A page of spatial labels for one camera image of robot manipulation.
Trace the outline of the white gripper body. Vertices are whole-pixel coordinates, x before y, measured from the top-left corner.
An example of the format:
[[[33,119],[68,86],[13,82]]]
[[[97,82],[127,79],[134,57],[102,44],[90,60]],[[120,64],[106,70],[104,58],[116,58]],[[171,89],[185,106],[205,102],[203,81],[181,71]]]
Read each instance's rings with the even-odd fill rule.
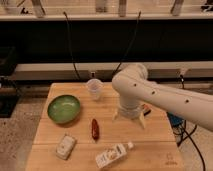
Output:
[[[128,119],[137,119],[143,114],[143,112],[141,107],[136,107],[133,109],[118,107],[118,114]]]

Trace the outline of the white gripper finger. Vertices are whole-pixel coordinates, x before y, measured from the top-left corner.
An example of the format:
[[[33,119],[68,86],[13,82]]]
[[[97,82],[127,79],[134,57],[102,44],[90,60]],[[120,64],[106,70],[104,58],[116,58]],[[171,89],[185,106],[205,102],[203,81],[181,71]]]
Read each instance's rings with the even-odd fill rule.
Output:
[[[115,121],[118,118],[118,109],[114,111],[113,117],[112,117],[112,121]]]
[[[145,121],[145,117],[144,117],[144,114],[141,113],[140,116],[139,116],[139,122],[140,122],[140,125],[143,129],[146,128],[146,121]]]

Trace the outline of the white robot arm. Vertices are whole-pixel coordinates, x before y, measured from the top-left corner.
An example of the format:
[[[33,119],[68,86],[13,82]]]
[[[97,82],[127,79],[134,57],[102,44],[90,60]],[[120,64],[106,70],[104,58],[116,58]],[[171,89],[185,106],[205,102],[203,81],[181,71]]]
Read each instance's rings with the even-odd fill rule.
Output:
[[[128,65],[113,77],[120,115],[144,123],[144,101],[213,132],[213,95],[163,86],[147,78],[148,71],[142,63]]]

